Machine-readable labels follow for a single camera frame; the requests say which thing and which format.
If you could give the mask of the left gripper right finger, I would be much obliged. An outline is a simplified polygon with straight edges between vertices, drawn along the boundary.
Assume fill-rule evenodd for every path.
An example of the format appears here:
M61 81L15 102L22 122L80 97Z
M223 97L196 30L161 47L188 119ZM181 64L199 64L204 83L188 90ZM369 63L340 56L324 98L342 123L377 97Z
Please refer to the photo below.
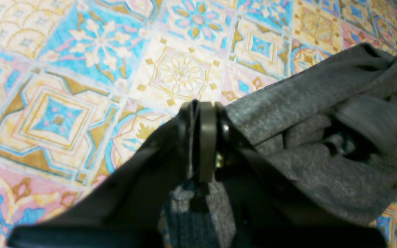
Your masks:
M221 182L236 224L233 245L250 248L384 248L375 228L332 215L285 178L216 103L198 104L198 180Z

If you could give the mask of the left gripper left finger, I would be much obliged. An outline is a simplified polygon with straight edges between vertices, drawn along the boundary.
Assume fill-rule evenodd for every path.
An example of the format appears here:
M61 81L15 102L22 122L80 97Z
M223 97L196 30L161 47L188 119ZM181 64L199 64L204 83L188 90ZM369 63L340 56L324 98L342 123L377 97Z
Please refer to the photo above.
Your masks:
M61 215L16 226L10 248L160 248L157 224L170 191L189 175L190 139L199 102L182 105L138 151Z

